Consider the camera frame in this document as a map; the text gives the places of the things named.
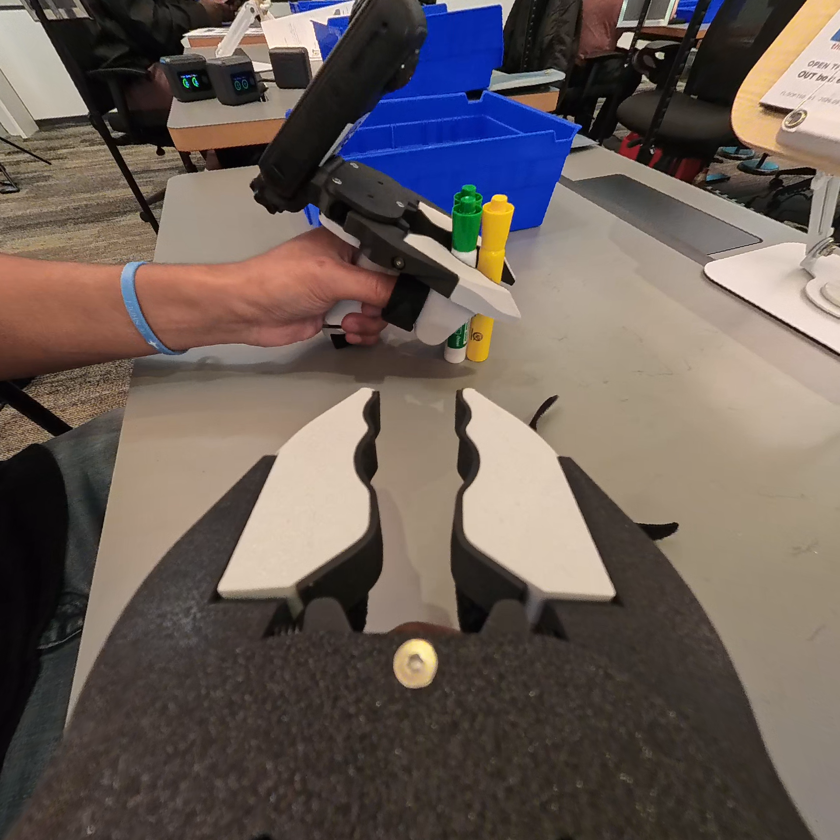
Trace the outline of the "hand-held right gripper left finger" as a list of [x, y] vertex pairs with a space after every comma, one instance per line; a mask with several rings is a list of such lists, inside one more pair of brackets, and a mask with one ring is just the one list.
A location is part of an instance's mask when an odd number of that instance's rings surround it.
[[366, 618], [383, 566], [372, 486], [380, 402], [361, 387], [280, 447], [217, 585], [221, 598], [280, 600], [295, 615], [332, 598]]

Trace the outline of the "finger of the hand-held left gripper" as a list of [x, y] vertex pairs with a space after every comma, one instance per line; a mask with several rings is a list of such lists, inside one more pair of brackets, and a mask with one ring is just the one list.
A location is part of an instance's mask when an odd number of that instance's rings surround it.
[[511, 292], [468, 266], [435, 239], [407, 234], [405, 268], [430, 290], [473, 314], [514, 322], [521, 314]]
[[453, 246], [453, 219], [440, 207], [420, 201], [417, 203], [417, 233], [433, 239], [449, 251]]

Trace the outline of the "yellow highlighter marker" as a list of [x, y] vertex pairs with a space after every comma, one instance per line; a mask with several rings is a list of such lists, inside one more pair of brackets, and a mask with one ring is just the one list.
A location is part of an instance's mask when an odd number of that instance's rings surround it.
[[[494, 195], [482, 209], [481, 244], [477, 269], [487, 279], [500, 285], [505, 264], [505, 250], [510, 234], [514, 206], [503, 194]], [[488, 359], [494, 319], [476, 314], [469, 323], [466, 358], [473, 362]]]

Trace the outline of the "blue plastic bin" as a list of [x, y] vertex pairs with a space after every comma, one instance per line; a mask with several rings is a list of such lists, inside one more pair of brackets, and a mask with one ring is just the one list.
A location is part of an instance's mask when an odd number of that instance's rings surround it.
[[343, 141], [346, 160], [369, 165], [444, 210], [467, 184], [514, 205], [511, 231], [543, 223], [573, 139], [574, 122], [484, 91], [383, 100]]
[[338, 2], [297, 14], [314, 22], [322, 52], [312, 92], [346, 94], [359, 108], [482, 91], [501, 64], [498, 5], [451, 12], [444, 4]]

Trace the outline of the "person's left forearm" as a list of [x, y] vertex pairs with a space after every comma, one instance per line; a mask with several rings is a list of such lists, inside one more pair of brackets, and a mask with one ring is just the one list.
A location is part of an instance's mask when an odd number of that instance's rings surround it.
[[124, 307], [121, 272], [2, 254], [2, 380], [146, 354]]

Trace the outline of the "small black box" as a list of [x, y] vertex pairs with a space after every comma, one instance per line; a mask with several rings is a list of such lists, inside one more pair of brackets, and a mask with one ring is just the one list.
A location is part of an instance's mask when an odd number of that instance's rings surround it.
[[304, 46], [269, 48], [271, 74], [281, 90], [304, 90], [312, 81], [309, 50]]

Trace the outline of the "white paper sheets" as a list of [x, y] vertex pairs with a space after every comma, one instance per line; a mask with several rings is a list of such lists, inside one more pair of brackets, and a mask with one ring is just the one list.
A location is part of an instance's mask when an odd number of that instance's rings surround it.
[[[228, 36], [229, 31], [234, 28], [233, 24], [197, 28], [182, 37], [182, 45], [184, 47], [216, 48]], [[308, 51], [311, 62], [320, 63], [323, 61], [314, 22], [306, 15], [294, 14], [263, 21], [256, 18], [251, 21], [238, 45], [240, 47], [265, 46], [269, 49], [299, 46]]]

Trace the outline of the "black charger with green display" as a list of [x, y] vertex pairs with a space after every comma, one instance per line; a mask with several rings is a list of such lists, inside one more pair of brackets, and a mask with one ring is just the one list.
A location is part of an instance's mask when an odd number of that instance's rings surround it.
[[216, 98], [205, 56], [189, 52], [163, 56], [160, 64], [175, 100], [197, 102]]
[[206, 71], [216, 99], [229, 107], [264, 101], [266, 86], [246, 54], [208, 58]]

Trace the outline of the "white articulated stand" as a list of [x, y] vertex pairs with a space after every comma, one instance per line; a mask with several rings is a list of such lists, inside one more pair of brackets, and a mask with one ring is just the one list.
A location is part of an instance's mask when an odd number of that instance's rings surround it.
[[226, 35], [215, 50], [216, 58], [233, 55], [242, 43], [248, 30], [257, 22], [272, 18], [270, 13], [271, 1], [247, 1], [237, 11], [234, 21], [229, 26]]

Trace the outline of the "red bag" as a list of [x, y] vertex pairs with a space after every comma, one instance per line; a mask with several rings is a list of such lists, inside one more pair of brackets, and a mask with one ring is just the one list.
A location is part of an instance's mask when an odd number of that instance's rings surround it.
[[[618, 153], [629, 160], [635, 161], [642, 147], [643, 139], [642, 135], [630, 132], [621, 140]], [[708, 173], [709, 162], [697, 157], [671, 153], [655, 146], [653, 156], [647, 166], [676, 180], [695, 183], [697, 178]]]

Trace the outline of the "person's blue jeans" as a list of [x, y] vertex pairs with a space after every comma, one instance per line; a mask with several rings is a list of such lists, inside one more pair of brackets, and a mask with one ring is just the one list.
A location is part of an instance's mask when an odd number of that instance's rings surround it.
[[31, 795], [65, 725], [122, 425], [117, 409], [41, 444], [65, 484], [66, 558], [58, 606], [39, 641], [35, 686], [2, 760], [3, 812]]

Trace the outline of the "blue silicone wristband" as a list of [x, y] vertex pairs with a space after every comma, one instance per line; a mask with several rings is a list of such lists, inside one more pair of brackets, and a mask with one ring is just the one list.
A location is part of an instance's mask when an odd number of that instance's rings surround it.
[[136, 260], [130, 261], [121, 269], [119, 283], [125, 311], [143, 342], [151, 347], [153, 351], [168, 356], [184, 355], [186, 353], [185, 350], [172, 350], [160, 340], [152, 330], [142, 310], [136, 290], [136, 275], [138, 270], [146, 265], [146, 261]]

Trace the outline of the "black tripod pole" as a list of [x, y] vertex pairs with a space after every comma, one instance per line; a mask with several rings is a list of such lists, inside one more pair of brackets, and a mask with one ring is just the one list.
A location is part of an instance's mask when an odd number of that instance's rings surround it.
[[685, 68], [688, 55], [697, 42], [700, 27], [702, 26], [710, 4], [711, 1], [697, 2], [695, 12], [688, 23], [686, 33], [679, 43], [674, 61], [668, 71], [662, 94], [658, 100], [653, 117], [644, 136], [644, 141], [639, 147], [637, 162], [642, 165], [648, 165], [653, 160], [655, 142], [658, 137], [659, 129], [665, 119], [669, 103], [676, 91], [677, 83], [681, 77], [683, 69]]

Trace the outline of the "wooden white book stand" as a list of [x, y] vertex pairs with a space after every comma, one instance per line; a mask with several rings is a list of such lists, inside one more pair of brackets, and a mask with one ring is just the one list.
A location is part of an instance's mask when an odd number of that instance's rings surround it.
[[839, 256], [833, 219], [839, 193], [839, 103], [837, 110], [791, 111], [761, 104], [779, 75], [781, 59], [774, 56], [774, 44], [782, 33], [738, 90], [731, 122], [745, 144], [815, 170], [805, 242], [717, 259], [704, 272], [720, 288], [838, 354]]

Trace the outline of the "grey laptop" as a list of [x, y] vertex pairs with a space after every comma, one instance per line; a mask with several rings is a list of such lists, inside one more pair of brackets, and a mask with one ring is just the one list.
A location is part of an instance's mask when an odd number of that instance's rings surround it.
[[642, 20], [643, 27], [667, 26], [675, 15], [679, 1], [623, 1], [616, 28], [634, 29]]

